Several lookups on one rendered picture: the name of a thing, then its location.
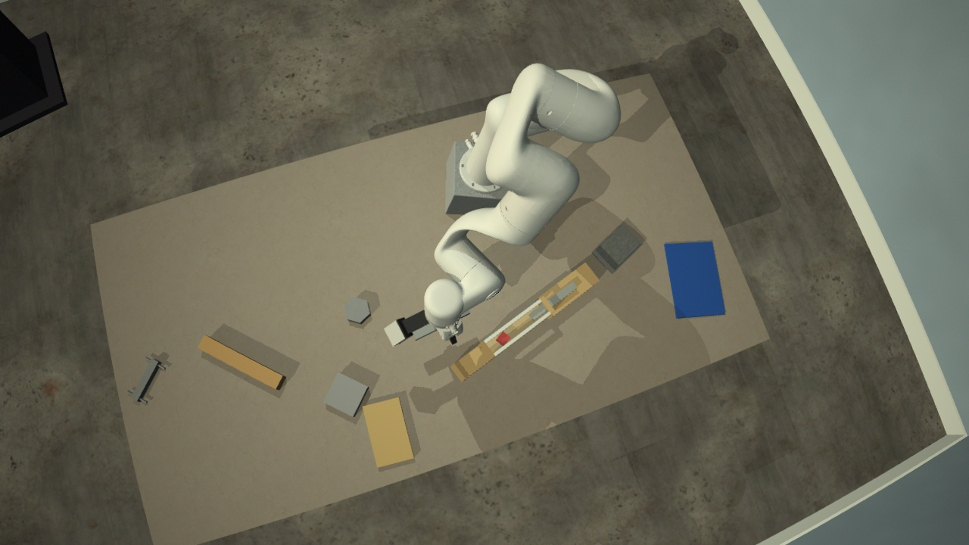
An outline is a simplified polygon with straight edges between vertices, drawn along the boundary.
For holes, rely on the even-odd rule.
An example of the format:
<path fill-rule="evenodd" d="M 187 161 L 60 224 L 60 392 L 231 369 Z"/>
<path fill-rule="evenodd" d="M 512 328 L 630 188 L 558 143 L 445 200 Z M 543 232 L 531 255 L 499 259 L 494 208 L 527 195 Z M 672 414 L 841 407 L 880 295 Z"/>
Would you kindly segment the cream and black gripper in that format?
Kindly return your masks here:
<path fill-rule="evenodd" d="M 440 329 L 440 328 L 438 328 L 437 330 L 438 332 L 440 332 L 440 335 L 444 339 L 444 341 L 449 341 L 450 339 L 451 344 L 457 344 L 456 336 L 463 333 L 463 321 L 461 320 L 461 318 L 460 320 L 458 320 L 458 325 L 457 325 L 458 332 L 454 332 L 453 334 L 451 334 L 450 330 Z"/>

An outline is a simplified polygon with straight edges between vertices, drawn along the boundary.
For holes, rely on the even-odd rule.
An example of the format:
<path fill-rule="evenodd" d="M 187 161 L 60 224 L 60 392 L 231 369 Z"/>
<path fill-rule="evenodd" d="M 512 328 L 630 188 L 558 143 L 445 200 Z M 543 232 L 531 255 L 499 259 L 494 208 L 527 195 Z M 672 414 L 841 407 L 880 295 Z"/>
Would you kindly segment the tan wooden batten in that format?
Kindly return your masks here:
<path fill-rule="evenodd" d="M 267 368 L 262 363 L 258 363 L 206 335 L 204 335 L 200 344 L 198 344 L 198 349 L 207 352 L 207 354 L 216 357 L 224 363 L 228 363 L 232 368 L 241 370 L 246 375 L 255 377 L 271 388 L 276 388 L 276 390 L 280 390 L 284 380 L 286 380 L 286 376 L 280 375 L 279 372 Z"/>

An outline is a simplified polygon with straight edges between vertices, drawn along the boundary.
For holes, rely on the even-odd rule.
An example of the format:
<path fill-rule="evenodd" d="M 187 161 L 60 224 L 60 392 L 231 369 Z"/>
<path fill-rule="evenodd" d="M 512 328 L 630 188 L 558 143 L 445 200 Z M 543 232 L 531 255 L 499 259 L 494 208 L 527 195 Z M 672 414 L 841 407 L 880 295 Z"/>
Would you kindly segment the grey bar with cross pins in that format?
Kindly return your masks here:
<path fill-rule="evenodd" d="M 133 399 L 135 401 L 143 401 L 143 403 L 148 403 L 148 401 L 143 400 L 143 394 L 148 392 L 148 387 L 151 381 L 153 380 L 154 376 L 156 375 L 157 370 L 159 368 L 161 369 L 166 369 L 166 368 L 161 366 L 160 365 L 161 362 L 157 361 L 156 359 L 151 358 L 150 360 L 148 357 L 145 357 L 145 359 L 150 361 L 150 363 L 148 364 L 148 368 L 146 368 L 145 372 L 143 372 L 141 381 L 139 381 L 138 385 L 136 385 L 136 389 L 134 390 L 134 392 L 127 391 L 127 393 L 132 395 L 130 399 Z"/>

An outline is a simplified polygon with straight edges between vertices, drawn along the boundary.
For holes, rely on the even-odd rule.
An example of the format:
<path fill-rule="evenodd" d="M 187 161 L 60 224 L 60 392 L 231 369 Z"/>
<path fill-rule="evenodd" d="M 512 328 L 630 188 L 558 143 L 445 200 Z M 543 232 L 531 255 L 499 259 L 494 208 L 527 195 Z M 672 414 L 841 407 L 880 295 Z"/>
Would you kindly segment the grey square stick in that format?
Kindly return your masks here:
<path fill-rule="evenodd" d="M 463 313 L 460 318 L 462 319 L 463 317 L 465 317 L 466 315 L 469 315 L 469 314 L 470 314 L 470 312 L 468 310 L 468 311 L 466 311 L 466 313 Z M 414 339 L 416 341 L 416 339 L 421 339 L 423 337 L 426 337 L 426 335 L 429 335 L 429 334 L 431 334 L 432 332 L 435 332 L 435 331 L 437 331 L 436 328 L 432 324 L 429 323 L 427 325 L 424 325 L 419 330 L 416 330 L 414 332 L 413 337 L 414 337 Z"/>
<path fill-rule="evenodd" d="M 577 288 L 578 288 L 577 285 L 575 285 L 574 282 L 571 282 L 560 292 L 558 292 L 557 294 L 554 294 L 554 296 L 551 299 L 548 299 L 548 303 L 550 303 L 550 306 L 555 306 L 555 304 L 559 303 L 562 299 L 565 299 L 565 297 L 568 296 L 568 294 L 571 294 Z"/>

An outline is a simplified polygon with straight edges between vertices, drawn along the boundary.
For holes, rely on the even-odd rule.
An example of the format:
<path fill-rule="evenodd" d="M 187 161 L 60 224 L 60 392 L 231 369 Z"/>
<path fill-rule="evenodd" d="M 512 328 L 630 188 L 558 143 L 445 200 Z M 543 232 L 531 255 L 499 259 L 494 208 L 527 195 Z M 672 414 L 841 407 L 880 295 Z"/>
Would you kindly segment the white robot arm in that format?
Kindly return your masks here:
<path fill-rule="evenodd" d="M 421 313 L 384 328 L 392 346 L 429 323 L 457 332 L 461 314 L 504 287 L 504 275 L 466 237 L 469 230 L 505 244 L 530 244 L 577 191 L 577 167 L 528 137 L 551 130 L 596 144 L 615 134 L 620 119 L 615 90 L 601 77 L 544 64 L 524 68 L 511 93 L 489 102 L 480 135 L 471 133 L 475 146 L 465 139 L 469 151 L 460 160 L 460 175 L 475 191 L 508 191 L 497 207 L 465 213 L 447 230 L 434 259 L 451 279 L 427 287 Z"/>

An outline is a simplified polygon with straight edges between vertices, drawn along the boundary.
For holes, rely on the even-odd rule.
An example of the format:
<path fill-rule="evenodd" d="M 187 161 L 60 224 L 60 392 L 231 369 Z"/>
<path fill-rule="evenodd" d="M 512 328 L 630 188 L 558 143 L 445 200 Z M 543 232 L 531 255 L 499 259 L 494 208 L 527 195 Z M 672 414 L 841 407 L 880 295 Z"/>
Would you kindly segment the blue flat rectangular slab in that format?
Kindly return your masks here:
<path fill-rule="evenodd" d="M 724 315 L 712 241 L 664 246 L 676 319 Z"/>

